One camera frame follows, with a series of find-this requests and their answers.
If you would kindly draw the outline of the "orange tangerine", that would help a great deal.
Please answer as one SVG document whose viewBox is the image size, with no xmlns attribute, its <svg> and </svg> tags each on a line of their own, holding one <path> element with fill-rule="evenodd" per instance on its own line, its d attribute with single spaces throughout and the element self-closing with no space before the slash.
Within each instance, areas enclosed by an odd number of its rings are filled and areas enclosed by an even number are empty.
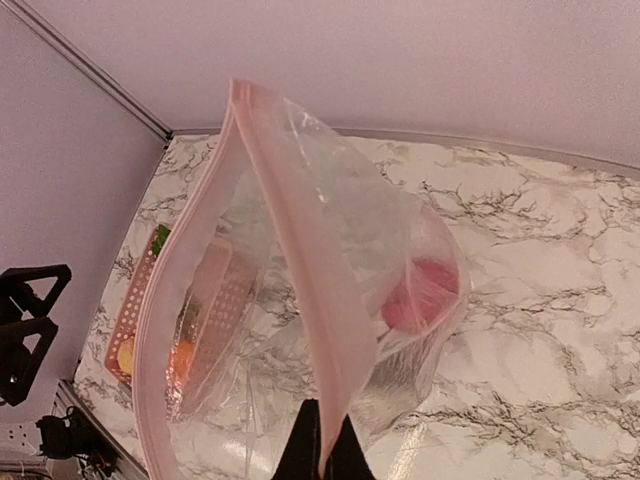
<svg viewBox="0 0 640 480">
<path fill-rule="evenodd" d="M 167 369 L 168 381 L 172 386 L 183 386 L 189 378 L 193 363 L 195 345 L 188 340 L 181 340 L 169 355 Z"/>
</svg>

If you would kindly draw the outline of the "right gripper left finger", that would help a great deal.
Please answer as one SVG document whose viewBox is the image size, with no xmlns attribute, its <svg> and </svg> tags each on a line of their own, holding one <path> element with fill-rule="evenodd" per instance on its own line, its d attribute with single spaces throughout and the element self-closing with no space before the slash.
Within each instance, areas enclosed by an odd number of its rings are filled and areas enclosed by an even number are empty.
<svg viewBox="0 0 640 480">
<path fill-rule="evenodd" d="M 272 480 L 318 480 L 319 456 L 318 401 L 307 399 L 301 404 Z"/>
</svg>

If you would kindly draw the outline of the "pink perforated plastic basket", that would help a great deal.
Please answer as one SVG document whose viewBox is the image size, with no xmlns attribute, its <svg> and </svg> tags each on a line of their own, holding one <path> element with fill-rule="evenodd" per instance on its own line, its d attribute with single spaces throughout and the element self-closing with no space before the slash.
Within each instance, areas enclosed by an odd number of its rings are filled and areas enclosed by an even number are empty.
<svg viewBox="0 0 640 480">
<path fill-rule="evenodd" d="M 157 278 L 155 267 L 164 264 L 158 261 L 161 252 L 155 258 L 150 249 L 156 228 L 134 270 L 105 366 L 119 382 L 132 383 L 135 354 L 131 376 L 120 372 L 116 355 L 120 344 L 133 337 L 135 346 L 145 346 L 151 357 L 167 362 L 170 394 L 193 396 L 214 376 L 231 349 L 255 297 L 258 268 L 238 245 L 217 236 L 203 252 L 192 278 L 185 277 L 182 268 Z M 194 358 L 186 384 L 172 386 L 167 374 L 169 355 L 181 340 L 195 345 Z"/>
</svg>

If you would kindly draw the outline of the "clear zip top bag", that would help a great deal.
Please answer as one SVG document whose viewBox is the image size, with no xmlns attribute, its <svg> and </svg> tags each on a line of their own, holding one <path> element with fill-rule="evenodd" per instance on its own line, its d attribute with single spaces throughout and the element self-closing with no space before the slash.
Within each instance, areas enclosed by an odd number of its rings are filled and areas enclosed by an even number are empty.
<svg viewBox="0 0 640 480">
<path fill-rule="evenodd" d="M 444 221 L 388 183 L 345 138 L 289 99 L 233 80 L 213 159 L 154 274 L 193 277 L 223 236 L 255 262 L 255 297 L 231 349 L 193 396 L 135 346 L 133 401 L 153 479 L 272 479 L 301 404 L 318 401 L 319 479 L 349 416 L 363 453 L 429 395 L 471 280 Z M 381 307 L 430 258 L 455 267 L 458 299 L 424 333 Z"/>
</svg>

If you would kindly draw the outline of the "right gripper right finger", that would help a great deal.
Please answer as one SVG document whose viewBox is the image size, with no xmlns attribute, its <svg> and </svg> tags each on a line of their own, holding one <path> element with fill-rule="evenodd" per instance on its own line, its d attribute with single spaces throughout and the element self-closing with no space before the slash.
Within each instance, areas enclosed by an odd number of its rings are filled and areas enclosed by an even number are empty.
<svg viewBox="0 0 640 480">
<path fill-rule="evenodd" d="M 350 417 L 344 419 L 322 476 L 327 480 L 375 480 Z"/>
</svg>

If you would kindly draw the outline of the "red strawberry fruit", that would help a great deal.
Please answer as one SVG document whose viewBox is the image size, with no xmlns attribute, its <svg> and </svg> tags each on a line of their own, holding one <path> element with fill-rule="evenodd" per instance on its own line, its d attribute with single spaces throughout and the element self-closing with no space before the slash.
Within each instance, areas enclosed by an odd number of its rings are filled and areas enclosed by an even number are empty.
<svg viewBox="0 0 640 480">
<path fill-rule="evenodd" d="M 458 294 L 455 267 L 430 258 L 414 259 L 382 305 L 381 316 L 391 329 L 424 333 L 455 303 Z"/>
</svg>

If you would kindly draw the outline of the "front aluminium rail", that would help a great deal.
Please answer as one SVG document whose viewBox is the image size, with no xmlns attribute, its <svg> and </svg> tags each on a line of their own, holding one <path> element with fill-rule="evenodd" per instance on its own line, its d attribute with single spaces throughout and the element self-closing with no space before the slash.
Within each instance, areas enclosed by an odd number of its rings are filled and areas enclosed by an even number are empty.
<svg viewBox="0 0 640 480">
<path fill-rule="evenodd" d="M 18 419 L 1 406 L 3 479 L 146 479 L 144 467 L 108 433 L 66 380 L 51 407 Z"/>
</svg>

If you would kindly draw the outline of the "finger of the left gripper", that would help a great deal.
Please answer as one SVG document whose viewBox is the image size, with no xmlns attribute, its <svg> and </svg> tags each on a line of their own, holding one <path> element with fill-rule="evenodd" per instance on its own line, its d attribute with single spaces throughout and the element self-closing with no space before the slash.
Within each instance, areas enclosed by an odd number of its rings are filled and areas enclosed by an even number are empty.
<svg viewBox="0 0 640 480">
<path fill-rule="evenodd" d="M 44 296 L 33 288 L 36 281 L 53 280 Z M 21 320 L 24 313 L 46 317 L 71 281 L 66 264 L 9 268 L 1 274 L 1 319 Z"/>
<path fill-rule="evenodd" d="M 1 398 L 6 404 L 26 400 L 57 332 L 48 317 L 1 326 Z"/>
</svg>

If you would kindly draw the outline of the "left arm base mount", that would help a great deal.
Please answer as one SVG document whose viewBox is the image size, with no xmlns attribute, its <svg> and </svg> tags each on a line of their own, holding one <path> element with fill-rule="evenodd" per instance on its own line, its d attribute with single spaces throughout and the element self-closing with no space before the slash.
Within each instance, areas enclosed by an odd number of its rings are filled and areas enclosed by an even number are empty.
<svg viewBox="0 0 640 480">
<path fill-rule="evenodd" d="M 83 479 L 111 478 L 118 453 L 98 428 L 76 406 L 62 417 L 45 415 L 35 423 L 41 435 L 40 455 L 51 460 L 76 459 Z"/>
</svg>

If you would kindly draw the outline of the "left aluminium frame post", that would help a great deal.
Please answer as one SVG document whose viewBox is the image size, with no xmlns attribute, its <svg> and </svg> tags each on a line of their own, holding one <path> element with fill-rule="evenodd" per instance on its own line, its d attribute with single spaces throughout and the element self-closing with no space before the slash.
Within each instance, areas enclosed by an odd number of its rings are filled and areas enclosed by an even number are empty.
<svg viewBox="0 0 640 480">
<path fill-rule="evenodd" d="M 142 123 L 155 136 L 160 138 L 167 149 L 171 143 L 173 130 L 158 116 L 129 93 L 117 80 L 85 53 L 68 40 L 42 15 L 37 13 L 26 1 L 1 0 L 1 7 L 10 12 L 59 55 L 64 57 L 76 70 L 82 73 L 100 90 L 124 108 L 136 120 Z"/>
</svg>

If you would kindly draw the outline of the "green lettuce leaf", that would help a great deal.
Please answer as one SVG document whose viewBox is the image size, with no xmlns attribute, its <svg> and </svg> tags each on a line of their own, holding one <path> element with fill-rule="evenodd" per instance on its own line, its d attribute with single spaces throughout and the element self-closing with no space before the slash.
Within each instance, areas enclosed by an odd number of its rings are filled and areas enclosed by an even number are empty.
<svg viewBox="0 0 640 480">
<path fill-rule="evenodd" d="M 160 255 L 160 252 L 162 251 L 170 233 L 171 229 L 168 226 L 164 224 L 160 224 L 157 226 L 150 247 L 151 252 L 155 258 L 158 258 L 158 256 Z"/>
</svg>

